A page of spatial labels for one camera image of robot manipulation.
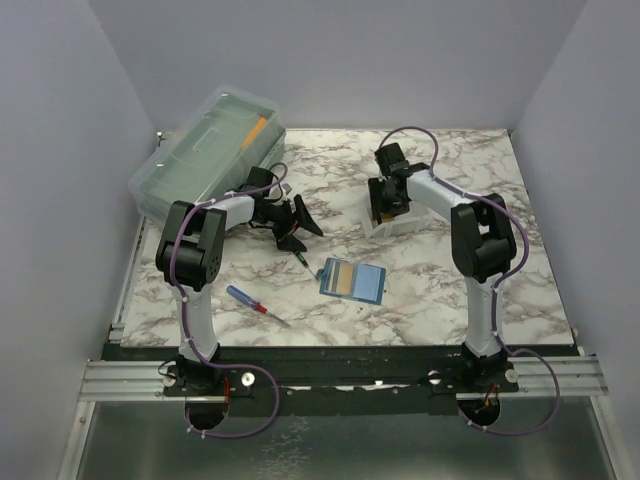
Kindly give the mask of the white plastic card tray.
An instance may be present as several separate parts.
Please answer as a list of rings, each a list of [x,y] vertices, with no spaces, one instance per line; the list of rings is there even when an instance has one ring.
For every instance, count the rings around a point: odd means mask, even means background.
[[[426,206],[417,202],[411,202],[409,207],[408,213],[379,223],[373,218],[369,198],[364,198],[360,204],[360,220],[365,237],[382,239],[418,233],[425,230],[431,211]]]

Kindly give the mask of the blue leather card holder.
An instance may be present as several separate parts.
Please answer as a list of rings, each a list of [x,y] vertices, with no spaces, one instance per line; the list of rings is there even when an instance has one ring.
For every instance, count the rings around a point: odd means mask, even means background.
[[[348,262],[355,267],[352,291],[350,295],[338,295],[328,291],[328,281],[334,262]],[[354,263],[346,260],[328,258],[324,267],[317,271],[319,277],[319,293],[326,296],[380,305],[384,294],[386,269],[370,264]]]

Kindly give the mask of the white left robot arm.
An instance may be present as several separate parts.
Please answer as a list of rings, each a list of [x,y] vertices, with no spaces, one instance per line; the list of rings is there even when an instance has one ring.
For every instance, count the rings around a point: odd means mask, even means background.
[[[298,230],[323,235],[302,197],[285,197],[283,179],[271,169],[253,167],[244,183],[218,198],[200,204],[177,200],[170,206],[155,263],[179,306],[179,356],[195,362],[187,382],[201,395],[214,393],[222,380],[220,368],[209,361],[219,347],[212,284],[221,267],[226,232],[244,224],[267,229],[277,249],[290,253],[306,251],[295,237]]]

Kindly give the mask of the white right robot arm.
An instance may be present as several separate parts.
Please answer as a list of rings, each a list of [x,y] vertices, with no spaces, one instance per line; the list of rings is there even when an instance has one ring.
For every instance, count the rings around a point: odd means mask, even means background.
[[[469,390],[480,392],[496,380],[490,358],[499,354],[497,307],[502,275],[509,272],[517,246],[498,195],[465,192],[439,177],[423,163],[412,165],[397,143],[375,152],[379,178],[368,180],[372,220],[381,225],[410,211],[419,203],[450,225],[451,255],[467,289],[467,332],[464,350],[475,357],[460,367],[460,379]]]

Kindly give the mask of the green black screwdriver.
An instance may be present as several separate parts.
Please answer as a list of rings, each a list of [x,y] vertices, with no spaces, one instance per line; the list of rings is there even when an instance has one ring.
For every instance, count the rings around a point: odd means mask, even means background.
[[[304,255],[299,251],[296,251],[294,255],[297,258],[297,260],[302,264],[302,266],[309,272],[309,274],[315,280],[319,280],[318,273],[310,266],[310,264],[308,263]]]

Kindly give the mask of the blue red screwdriver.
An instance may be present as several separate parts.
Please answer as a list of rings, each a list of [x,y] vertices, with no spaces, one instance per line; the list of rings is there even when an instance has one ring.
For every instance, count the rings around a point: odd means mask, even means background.
[[[260,314],[266,315],[266,316],[276,320],[278,323],[280,323],[281,325],[284,325],[285,327],[289,327],[289,324],[286,321],[284,321],[282,318],[278,317],[276,314],[274,314],[273,312],[268,310],[259,301],[255,300],[254,298],[252,298],[250,295],[246,294],[245,292],[243,292],[239,288],[237,288],[237,287],[235,287],[233,285],[229,285],[226,288],[226,292],[232,298],[234,298],[239,303],[245,305],[246,307],[249,307],[250,309],[252,309],[252,310],[254,310],[254,311],[256,311],[256,312],[258,312]]]

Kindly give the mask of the orange pen in box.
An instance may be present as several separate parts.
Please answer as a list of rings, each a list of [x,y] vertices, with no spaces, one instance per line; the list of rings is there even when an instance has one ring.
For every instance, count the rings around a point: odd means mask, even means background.
[[[242,149],[246,149],[248,148],[251,143],[254,141],[254,139],[259,135],[259,133],[262,131],[262,129],[265,127],[265,125],[268,123],[268,120],[263,117],[260,116],[256,122],[256,124],[253,126],[253,128],[250,130],[250,132],[248,133],[248,135],[246,136],[246,138],[244,139],[241,148]]]

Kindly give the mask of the clear plastic storage box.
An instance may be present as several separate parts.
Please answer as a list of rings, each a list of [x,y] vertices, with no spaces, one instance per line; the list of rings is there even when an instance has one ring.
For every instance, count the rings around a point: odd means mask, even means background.
[[[242,149],[260,116],[268,123]],[[217,198],[245,183],[252,167],[281,161],[285,136],[275,102],[235,87],[217,88],[129,181],[138,212],[163,228],[174,202]]]

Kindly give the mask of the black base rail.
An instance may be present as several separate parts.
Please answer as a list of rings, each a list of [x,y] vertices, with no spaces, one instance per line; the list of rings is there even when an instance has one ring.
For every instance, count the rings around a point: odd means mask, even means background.
[[[454,415],[464,400],[572,394],[586,374],[575,346],[531,346],[476,370],[458,346],[224,347],[216,368],[174,348],[104,347],[81,396],[97,402],[166,402],[191,418],[427,413]]]

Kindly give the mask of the aluminium frame rail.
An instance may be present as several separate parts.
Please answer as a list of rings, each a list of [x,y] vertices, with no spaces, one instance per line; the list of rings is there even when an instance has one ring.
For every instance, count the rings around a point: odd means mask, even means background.
[[[409,393],[413,390],[458,400],[485,396],[504,398],[552,398],[604,396],[608,387],[594,356],[517,357],[508,361],[505,372],[494,380],[479,380],[465,386],[454,377],[451,366],[382,360],[358,366],[347,364],[346,372],[326,358],[318,361],[286,361],[255,372],[233,367],[212,380],[212,370],[203,367],[192,379],[180,376],[174,363],[153,361],[96,361],[85,369],[79,398],[90,402],[186,401],[220,403],[228,389],[231,395],[249,398],[279,389],[282,396],[297,392],[317,394]]]

